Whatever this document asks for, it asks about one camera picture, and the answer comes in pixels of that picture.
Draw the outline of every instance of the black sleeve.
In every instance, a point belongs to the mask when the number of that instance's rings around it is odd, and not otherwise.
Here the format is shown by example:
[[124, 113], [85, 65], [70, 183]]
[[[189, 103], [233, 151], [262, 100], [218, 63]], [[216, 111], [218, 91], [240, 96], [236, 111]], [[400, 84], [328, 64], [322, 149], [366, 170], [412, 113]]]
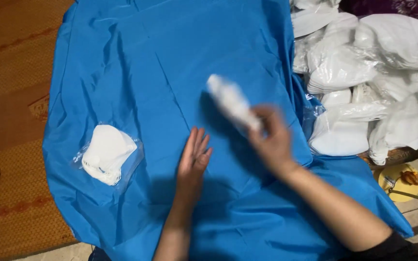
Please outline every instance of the black sleeve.
[[418, 261], [418, 251], [414, 244], [404, 240], [394, 232], [380, 245], [363, 252], [353, 252], [340, 261]]

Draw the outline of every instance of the woven mat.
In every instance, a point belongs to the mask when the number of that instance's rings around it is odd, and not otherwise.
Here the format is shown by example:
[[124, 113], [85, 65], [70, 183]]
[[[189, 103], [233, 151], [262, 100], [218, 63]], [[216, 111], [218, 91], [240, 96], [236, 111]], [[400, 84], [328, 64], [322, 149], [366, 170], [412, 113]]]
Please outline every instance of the woven mat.
[[56, 33], [72, 2], [0, 0], [0, 260], [76, 242], [41, 153]]

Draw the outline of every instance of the blurry hand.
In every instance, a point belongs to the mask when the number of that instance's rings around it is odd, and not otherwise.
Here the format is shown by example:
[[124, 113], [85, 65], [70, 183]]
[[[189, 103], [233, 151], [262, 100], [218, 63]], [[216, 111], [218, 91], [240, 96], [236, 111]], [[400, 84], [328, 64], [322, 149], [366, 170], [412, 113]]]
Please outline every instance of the blurry hand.
[[207, 149], [208, 143], [209, 135], [204, 135], [204, 128], [191, 129], [178, 166], [173, 207], [192, 210], [198, 202], [202, 189], [202, 175], [212, 154], [212, 148]]
[[264, 164], [275, 175], [287, 175], [295, 170], [298, 165], [291, 156], [290, 134], [279, 112], [269, 105], [258, 105], [251, 110], [264, 124], [264, 130], [249, 131], [249, 141]]

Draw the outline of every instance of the blue cloth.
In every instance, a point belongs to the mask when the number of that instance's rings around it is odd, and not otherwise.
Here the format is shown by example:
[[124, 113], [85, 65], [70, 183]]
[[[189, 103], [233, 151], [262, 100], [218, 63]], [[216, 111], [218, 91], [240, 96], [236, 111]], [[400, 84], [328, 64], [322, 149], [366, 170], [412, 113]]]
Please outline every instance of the blue cloth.
[[[313, 157], [306, 100], [292, 73], [285, 0], [77, 0], [58, 32], [43, 154], [49, 188], [75, 237], [113, 261], [151, 260], [192, 126], [214, 152], [194, 211], [192, 260], [329, 260], [345, 254], [307, 205], [265, 170], [207, 94], [212, 73], [252, 104], [278, 105], [295, 159], [411, 236], [408, 222], [357, 157]], [[98, 122], [142, 140], [127, 190], [70, 162]], [[125, 163], [122, 172], [130, 164]]]

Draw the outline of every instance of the patterned cloth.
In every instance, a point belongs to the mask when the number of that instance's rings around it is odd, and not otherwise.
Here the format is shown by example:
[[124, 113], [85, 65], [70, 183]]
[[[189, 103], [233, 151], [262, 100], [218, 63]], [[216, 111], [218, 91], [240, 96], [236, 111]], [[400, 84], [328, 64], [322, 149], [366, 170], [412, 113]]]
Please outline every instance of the patterned cloth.
[[357, 16], [401, 14], [418, 19], [418, 0], [343, 0], [340, 7]]

